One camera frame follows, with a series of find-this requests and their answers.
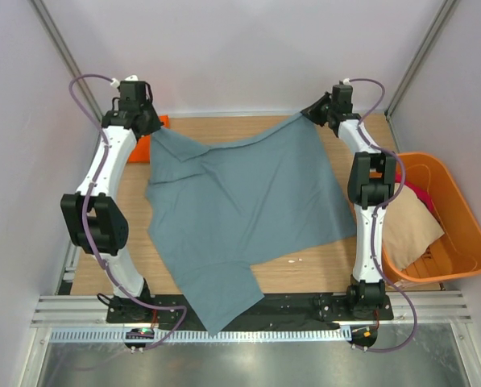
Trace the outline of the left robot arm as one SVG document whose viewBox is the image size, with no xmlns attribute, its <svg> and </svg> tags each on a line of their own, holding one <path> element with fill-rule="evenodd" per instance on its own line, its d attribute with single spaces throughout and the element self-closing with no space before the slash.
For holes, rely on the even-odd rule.
<svg viewBox="0 0 481 387">
<path fill-rule="evenodd" d="M 89 171 L 74 193 L 60 200 L 72 243 L 91 255 L 113 286 L 97 299 L 108 311 L 108 323 L 145 323 L 153 315 L 147 280 L 138 272 L 127 248 L 129 224 L 116 202 L 127 161 L 142 138 L 163 123 L 153 106 L 151 86 L 132 75 L 105 79 L 118 91 L 112 107 L 95 126 L 97 151 Z"/>
</svg>

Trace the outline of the blue grey t shirt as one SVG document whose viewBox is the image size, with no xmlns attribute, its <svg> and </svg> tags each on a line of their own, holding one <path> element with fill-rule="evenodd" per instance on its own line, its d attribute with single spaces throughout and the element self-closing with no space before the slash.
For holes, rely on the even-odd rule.
<svg viewBox="0 0 481 387">
<path fill-rule="evenodd" d="M 148 233 L 212 335 L 263 298 L 253 265 L 356 234 L 317 129 L 302 114 L 213 145 L 163 128 L 150 152 Z"/>
</svg>

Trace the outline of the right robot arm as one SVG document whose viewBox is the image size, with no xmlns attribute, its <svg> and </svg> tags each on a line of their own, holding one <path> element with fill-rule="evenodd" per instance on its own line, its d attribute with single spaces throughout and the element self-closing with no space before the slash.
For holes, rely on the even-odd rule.
<svg viewBox="0 0 481 387">
<path fill-rule="evenodd" d="M 344 296 L 326 304 L 339 320 L 393 319 L 382 268 L 384 216 L 395 191 L 396 158 L 371 137 L 364 117 L 353 111 L 354 79 L 345 79 L 301 112 L 327 126 L 353 155 L 347 196 L 356 217 L 356 256 Z"/>
</svg>

